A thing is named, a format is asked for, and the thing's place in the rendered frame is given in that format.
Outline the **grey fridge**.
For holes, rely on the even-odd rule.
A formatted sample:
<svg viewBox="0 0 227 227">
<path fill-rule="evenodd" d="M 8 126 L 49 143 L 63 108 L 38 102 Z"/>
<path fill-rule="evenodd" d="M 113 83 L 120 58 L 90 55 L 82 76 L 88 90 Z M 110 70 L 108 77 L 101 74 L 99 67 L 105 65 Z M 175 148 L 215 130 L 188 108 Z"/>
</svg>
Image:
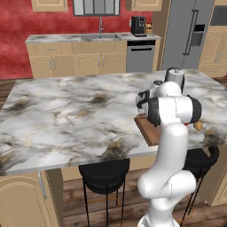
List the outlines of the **grey fridge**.
<svg viewBox="0 0 227 227">
<path fill-rule="evenodd" d="M 215 0 L 172 0 L 161 69 L 197 69 Z"/>
</svg>

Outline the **silver dishwasher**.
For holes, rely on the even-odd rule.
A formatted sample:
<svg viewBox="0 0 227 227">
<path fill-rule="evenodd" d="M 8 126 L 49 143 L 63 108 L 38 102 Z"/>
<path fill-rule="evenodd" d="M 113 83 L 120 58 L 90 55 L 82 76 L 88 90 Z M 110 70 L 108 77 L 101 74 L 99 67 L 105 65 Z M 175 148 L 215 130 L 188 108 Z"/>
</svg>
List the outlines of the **silver dishwasher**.
<svg viewBox="0 0 227 227">
<path fill-rule="evenodd" d="M 128 41 L 126 72 L 153 71 L 155 40 Z"/>
</svg>

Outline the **silver tap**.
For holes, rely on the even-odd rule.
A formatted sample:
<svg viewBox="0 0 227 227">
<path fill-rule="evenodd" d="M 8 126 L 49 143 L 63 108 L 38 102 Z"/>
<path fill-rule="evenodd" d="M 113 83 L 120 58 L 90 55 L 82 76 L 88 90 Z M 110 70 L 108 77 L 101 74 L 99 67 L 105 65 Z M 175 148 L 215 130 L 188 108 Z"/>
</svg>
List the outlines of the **silver tap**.
<svg viewBox="0 0 227 227">
<path fill-rule="evenodd" d="M 100 35 L 101 35 L 101 32 L 102 32 L 103 30 L 105 30 L 105 29 L 103 28 L 103 20 L 102 20 L 102 17 L 99 16 L 99 28 L 98 28 L 98 32 L 99 32 Z"/>
</svg>

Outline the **steel sink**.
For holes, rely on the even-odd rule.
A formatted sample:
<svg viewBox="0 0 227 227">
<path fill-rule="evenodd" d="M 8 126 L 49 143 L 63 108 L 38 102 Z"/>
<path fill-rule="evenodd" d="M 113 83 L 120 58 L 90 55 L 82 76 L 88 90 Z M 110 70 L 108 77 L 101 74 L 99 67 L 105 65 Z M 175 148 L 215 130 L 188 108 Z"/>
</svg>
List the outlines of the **steel sink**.
<svg viewBox="0 0 227 227">
<path fill-rule="evenodd" d="M 81 34 L 81 40 L 86 42 L 94 41 L 120 41 L 117 34 Z"/>
</svg>

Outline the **beige base cupboard run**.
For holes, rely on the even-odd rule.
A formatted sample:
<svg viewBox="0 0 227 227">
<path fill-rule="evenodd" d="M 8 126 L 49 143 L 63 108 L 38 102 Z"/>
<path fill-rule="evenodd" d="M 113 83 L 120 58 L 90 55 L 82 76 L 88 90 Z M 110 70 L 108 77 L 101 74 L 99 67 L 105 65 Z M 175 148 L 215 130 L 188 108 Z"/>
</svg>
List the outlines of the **beige base cupboard run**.
<svg viewBox="0 0 227 227">
<path fill-rule="evenodd" d="M 126 71 L 128 41 L 155 40 L 153 71 L 157 69 L 160 37 L 117 34 L 120 41 L 81 40 L 81 34 L 30 35 L 25 44 L 34 78 L 116 74 Z"/>
</svg>

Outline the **beige cupboard side panel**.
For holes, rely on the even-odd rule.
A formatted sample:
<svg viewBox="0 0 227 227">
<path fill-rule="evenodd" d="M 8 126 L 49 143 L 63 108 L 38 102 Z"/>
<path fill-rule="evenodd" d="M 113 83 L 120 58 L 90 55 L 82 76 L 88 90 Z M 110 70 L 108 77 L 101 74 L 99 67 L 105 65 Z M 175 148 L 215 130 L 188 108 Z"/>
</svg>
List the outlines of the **beige cupboard side panel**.
<svg viewBox="0 0 227 227">
<path fill-rule="evenodd" d="M 223 204 L 227 204 L 227 171 L 222 174 L 217 188 L 209 201 L 211 207 Z"/>
</svg>

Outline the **beige tall cupboard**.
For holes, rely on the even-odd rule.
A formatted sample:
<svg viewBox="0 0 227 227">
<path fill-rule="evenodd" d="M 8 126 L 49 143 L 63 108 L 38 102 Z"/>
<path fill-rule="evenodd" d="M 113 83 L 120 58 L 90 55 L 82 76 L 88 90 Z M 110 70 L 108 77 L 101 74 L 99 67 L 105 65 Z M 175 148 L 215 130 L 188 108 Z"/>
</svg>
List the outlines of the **beige tall cupboard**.
<svg viewBox="0 0 227 227">
<path fill-rule="evenodd" d="M 215 8 L 227 8 L 227 0 L 215 0 L 198 69 L 213 78 L 227 77 L 227 25 L 213 25 Z"/>
</svg>

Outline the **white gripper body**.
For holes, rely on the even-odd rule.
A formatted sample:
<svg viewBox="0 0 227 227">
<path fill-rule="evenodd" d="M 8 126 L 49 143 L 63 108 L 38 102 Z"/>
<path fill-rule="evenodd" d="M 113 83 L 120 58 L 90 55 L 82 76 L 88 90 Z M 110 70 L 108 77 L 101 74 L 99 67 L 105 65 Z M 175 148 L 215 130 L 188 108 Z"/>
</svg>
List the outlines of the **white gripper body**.
<svg viewBox="0 0 227 227">
<path fill-rule="evenodd" d="M 145 90 L 139 92 L 136 96 L 136 106 L 140 114 L 148 115 L 148 100 L 150 98 L 150 91 Z"/>
</svg>

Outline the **brown wooden cutting board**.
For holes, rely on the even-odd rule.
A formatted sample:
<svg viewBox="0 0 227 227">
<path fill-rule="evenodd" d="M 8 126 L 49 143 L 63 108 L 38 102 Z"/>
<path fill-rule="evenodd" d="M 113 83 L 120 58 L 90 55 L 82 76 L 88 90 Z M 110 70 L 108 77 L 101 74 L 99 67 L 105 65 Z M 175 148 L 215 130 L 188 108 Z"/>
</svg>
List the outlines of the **brown wooden cutting board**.
<svg viewBox="0 0 227 227">
<path fill-rule="evenodd" d="M 149 146 L 158 145 L 160 142 L 160 126 L 155 127 L 147 118 L 138 114 L 134 121 Z"/>
</svg>

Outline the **dark built-in oven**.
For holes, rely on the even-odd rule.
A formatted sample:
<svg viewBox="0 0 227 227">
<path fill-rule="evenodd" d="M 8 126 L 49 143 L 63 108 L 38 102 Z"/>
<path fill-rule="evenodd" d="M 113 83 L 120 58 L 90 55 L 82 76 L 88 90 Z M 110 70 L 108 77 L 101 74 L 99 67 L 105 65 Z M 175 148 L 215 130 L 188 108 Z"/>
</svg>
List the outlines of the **dark built-in oven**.
<svg viewBox="0 0 227 227">
<path fill-rule="evenodd" d="M 217 5 L 213 11 L 211 26 L 227 26 L 227 5 Z"/>
</svg>

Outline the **black bar stool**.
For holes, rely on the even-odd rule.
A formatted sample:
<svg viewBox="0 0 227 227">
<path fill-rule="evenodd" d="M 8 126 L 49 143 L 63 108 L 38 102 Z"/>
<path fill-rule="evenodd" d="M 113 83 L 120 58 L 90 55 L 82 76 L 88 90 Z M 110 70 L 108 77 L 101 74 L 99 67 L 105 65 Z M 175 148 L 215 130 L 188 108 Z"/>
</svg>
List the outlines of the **black bar stool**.
<svg viewBox="0 0 227 227">
<path fill-rule="evenodd" d="M 189 170 L 195 176 L 197 190 L 193 192 L 189 198 L 180 225 L 183 225 L 185 216 L 192 213 L 193 204 L 200 190 L 203 178 L 210 168 L 216 164 L 219 158 L 220 152 L 217 146 L 210 146 L 208 151 L 210 155 L 207 155 L 202 148 L 191 149 L 187 152 L 184 170 Z"/>
<path fill-rule="evenodd" d="M 86 189 L 89 188 L 96 194 L 105 195 L 106 214 L 108 214 L 108 195 L 116 192 L 115 206 L 124 209 L 124 200 L 119 202 L 117 194 L 121 186 L 125 186 L 126 175 L 129 172 L 130 159 L 111 160 L 87 165 L 80 165 L 79 172 L 82 176 L 83 194 L 86 215 L 89 214 Z"/>
</svg>

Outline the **beige island cupboard door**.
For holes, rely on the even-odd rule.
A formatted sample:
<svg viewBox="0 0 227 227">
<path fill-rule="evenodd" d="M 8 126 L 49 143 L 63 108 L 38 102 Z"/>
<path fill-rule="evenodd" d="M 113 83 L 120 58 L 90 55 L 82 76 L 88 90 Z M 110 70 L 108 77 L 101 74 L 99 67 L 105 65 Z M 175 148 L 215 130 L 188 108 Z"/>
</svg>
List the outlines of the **beige island cupboard door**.
<svg viewBox="0 0 227 227">
<path fill-rule="evenodd" d="M 63 227 L 61 170 L 43 170 L 47 199 L 38 172 L 0 176 L 0 227 Z"/>
</svg>

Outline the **beige wall cupboard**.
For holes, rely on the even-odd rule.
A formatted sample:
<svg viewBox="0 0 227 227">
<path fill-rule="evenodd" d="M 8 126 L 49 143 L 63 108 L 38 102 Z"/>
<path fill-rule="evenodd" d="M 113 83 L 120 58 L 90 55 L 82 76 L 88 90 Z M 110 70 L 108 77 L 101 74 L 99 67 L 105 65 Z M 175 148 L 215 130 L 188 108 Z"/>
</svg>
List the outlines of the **beige wall cupboard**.
<svg viewBox="0 0 227 227">
<path fill-rule="evenodd" d="M 31 0 L 34 12 L 67 12 L 67 0 Z"/>
<path fill-rule="evenodd" d="M 126 0 L 128 11 L 158 12 L 161 7 L 162 0 Z"/>
</svg>

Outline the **black coffee machine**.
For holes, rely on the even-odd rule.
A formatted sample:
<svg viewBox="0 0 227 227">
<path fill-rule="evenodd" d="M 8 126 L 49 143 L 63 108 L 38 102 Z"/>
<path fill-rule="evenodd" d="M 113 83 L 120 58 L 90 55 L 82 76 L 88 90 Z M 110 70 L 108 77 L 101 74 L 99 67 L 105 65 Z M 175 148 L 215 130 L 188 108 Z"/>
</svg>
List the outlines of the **black coffee machine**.
<svg viewBox="0 0 227 227">
<path fill-rule="evenodd" d="M 145 17 L 131 17 L 131 34 L 135 37 L 145 37 Z"/>
</svg>

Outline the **white framed window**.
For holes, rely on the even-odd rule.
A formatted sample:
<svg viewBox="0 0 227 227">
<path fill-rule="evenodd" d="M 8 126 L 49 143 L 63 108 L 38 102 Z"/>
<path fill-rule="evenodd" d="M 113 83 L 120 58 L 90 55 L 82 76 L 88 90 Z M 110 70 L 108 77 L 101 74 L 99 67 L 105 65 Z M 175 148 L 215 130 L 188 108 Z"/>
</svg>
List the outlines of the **white framed window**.
<svg viewBox="0 0 227 227">
<path fill-rule="evenodd" d="M 73 0 L 75 16 L 119 16 L 121 0 Z"/>
</svg>

